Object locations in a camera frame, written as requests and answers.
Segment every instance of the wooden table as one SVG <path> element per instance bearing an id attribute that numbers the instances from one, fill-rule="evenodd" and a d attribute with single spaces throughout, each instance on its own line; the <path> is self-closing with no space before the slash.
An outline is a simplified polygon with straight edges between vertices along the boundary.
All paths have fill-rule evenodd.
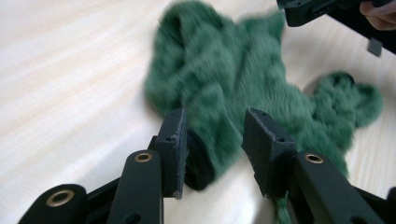
<path id="1" fill-rule="evenodd" d="M 45 190 L 76 183 L 88 192 L 120 176 L 162 119 L 142 94 L 152 42 L 169 0 L 0 3 L 0 222 L 16 223 Z M 212 0 L 238 21 L 276 1 Z M 396 186 L 396 57 L 366 51 L 367 39 L 322 17 L 286 28 L 287 79 L 303 89 L 318 76 L 348 71 L 376 85 L 380 118 L 357 131 L 347 154 L 350 182 L 385 197 Z M 204 192 L 185 188 L 164 201 L 165 223 L 264 223 L 273 206 L 260 195 L 248 159 Z"/>

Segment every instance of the wood grain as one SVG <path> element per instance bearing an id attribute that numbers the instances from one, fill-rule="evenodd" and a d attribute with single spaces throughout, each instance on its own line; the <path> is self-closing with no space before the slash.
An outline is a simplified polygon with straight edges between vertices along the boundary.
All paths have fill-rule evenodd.
<path id="1" fill-rule="evenodd" d="M 276 1 L 206 1 L 233 20 L 276 10 Z M 92 191 L 120 176 L 162 119 L 142 83 L 159 19 L 172 1 L 0 2 L 0 222 L 16 223 L 38 195 L 63 183 Z M 286 28 L 287 79 L 299 88 L 335 70 L 376 85 L 380 118 L 347 154 L 350 181 L 385 197 L 396 186 L 396 57 L 328 17 Z M 243 156 L 204 192 L 165 200 L 165 223 L 269 223 L 273 215 Z"/>

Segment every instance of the green fabric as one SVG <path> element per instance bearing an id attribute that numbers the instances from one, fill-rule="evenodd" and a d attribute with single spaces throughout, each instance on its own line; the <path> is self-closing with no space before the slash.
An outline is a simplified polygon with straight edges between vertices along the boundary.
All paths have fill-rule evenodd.
<path id="1" fill-rule="evenodd" d="M 163 16 L 145 95 L 162 115 L 186 108 L 189 128 L 205 143 L 216 177 L 242 152 L 249 107 L 271 115 L 295 139 L 297 150 L 326 155 L 344 175 L 354 131 L 381 111 L 379 91 L 354 84 L 343 72 L 324 77 L 312 96 L 288 84 L 283 27 L 281 13 L 234 23 L 200 2 L 177 3 Z M 288 223 L 285 204 L 279 204 L 278 221 Z"/>

